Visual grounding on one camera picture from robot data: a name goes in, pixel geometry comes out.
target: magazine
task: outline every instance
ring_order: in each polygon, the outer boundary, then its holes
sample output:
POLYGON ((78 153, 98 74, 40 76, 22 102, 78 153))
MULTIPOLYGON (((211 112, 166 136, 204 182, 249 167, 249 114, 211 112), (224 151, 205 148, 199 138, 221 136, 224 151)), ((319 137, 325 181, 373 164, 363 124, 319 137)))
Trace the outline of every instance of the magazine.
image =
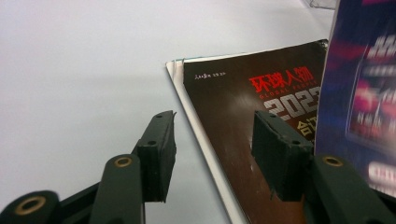
POLYGON ((253 119, 277 114, 314 142, 326 50, 319 40, 166 64, 233 222, 304 223, 302 203, 271 200, 251 156, 253 119))
POLYGON ((394 0, 339 2, 315 147, 316 154, 350 161, 391 199, 396 197, 395 12, 394 0))

